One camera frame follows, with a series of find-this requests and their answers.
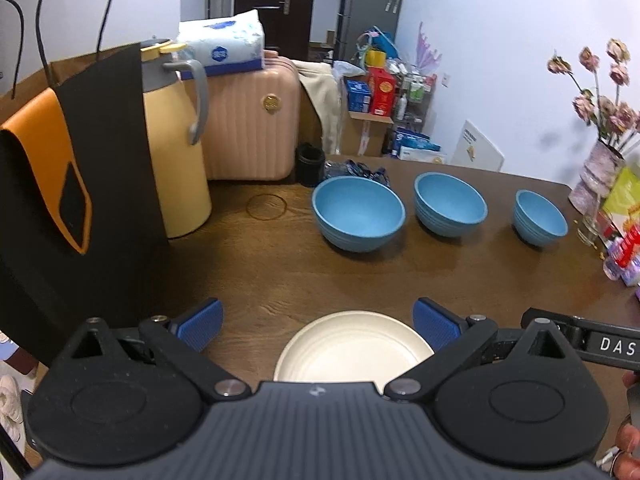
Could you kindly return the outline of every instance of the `plastic bag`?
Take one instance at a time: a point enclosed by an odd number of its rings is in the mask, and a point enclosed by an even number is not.
[[[334,79],[340,84],[343,77],[356,77],[357,75],[365,75],[366,72],[358,66],[352,65],[346,61],[334,61],[334,67],[332,68],[334,73]]]
[[[264,68],[264,31],[255,9],[231,18],[181,22],[177,42],[186,43],[187,48],[176,57],[198,60],[207,75]],[[181,76],[193,77],[190,72]]]
[[[386,176],[385,168],[378,168],[376,171],[371,171],[369,167],[362,162],[355,162],[350,158],[344,162],[336,162],[335,160],[328,160],[324,163],[324,179],[333,178],[334,176],[361,176],[362,178],[368,178],[375,180],[383,186],[391,187],[389,177]]]

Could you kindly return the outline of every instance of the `white sign board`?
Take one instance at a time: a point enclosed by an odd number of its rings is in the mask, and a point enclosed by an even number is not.
[[[478,170],[500,171],[504,155],[469,121],[465,121],[456,151],[450,164],[476,168]]]

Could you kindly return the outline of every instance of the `wooden table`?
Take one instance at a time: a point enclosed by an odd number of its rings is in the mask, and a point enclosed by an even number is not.
[[[610,282],[596,251],[578,240],[578,213],[567,200],[567,186],[453,166],[362,160],[372,169],[387,168],[407,211],[402,231],[375,253],[351,254],[329,245],[315,226],[312,190],[292,184],[212,184],[207,224],[172,242],[179,279],[167,283],[165,313],[219,297],[225,323],[206,353],[252,386],[273,377],[284,345],[318,317],[362,309],[411,325],[412,305],[421,296],[461,317],[486,314],[503,327],[519,326],[530,306],[640,326],[633,290]],[[425,171],[458,176],[484,196],[488,217],[473,234],[450,240],[421,227],[413,185]],[[555,247],[537,250],[513,231],[514,196],[523,188],[546,196],[567,218],[570,232]],[[589,368],[610,406],[604,449],[628,413],[622,372]]]

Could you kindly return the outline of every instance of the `cardboard box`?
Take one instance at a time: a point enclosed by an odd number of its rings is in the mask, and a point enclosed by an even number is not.
[[[396,78],[384,68],[369,68],[369,89],[371,90],[369,111],[374,115],[391,116],[396,97]]]
[[[340,108],[340,154],[381,156],[386,130],[393,125],[391,118],[350,112],[344,84]]]

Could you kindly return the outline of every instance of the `white plate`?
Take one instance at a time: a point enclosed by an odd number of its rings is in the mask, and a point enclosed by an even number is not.
[[[373,381],[382,393],[391,379],[432,355],[426,341],[397,319],[348,310],[316,319],[293,336],[280,354],[273,379]]]

